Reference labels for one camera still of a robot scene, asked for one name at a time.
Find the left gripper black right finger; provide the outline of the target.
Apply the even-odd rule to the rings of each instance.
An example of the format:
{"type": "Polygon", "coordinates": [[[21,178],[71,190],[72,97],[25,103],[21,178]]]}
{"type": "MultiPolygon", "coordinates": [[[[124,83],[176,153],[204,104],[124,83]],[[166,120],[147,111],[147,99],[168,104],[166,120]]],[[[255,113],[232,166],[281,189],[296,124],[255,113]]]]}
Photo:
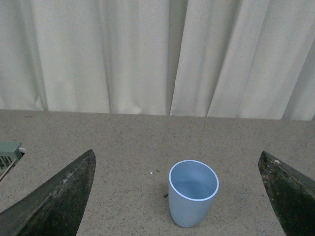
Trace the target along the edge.
{"type": "Polygon", "coordinates": [[[315,181],[263,151],[259,172],[274,213],[287,236],[315,234],[315,181]]]}

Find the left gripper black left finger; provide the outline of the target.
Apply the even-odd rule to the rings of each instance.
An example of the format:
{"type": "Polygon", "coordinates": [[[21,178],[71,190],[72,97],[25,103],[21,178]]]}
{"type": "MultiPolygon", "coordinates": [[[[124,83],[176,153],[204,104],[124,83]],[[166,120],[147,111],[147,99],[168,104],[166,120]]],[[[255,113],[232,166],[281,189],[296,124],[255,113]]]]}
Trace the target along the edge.
{"type": "Polygon", "coordinates": [[[0,214],[2,236],[75,236],[95,176],[90,149],[0,214]]]}

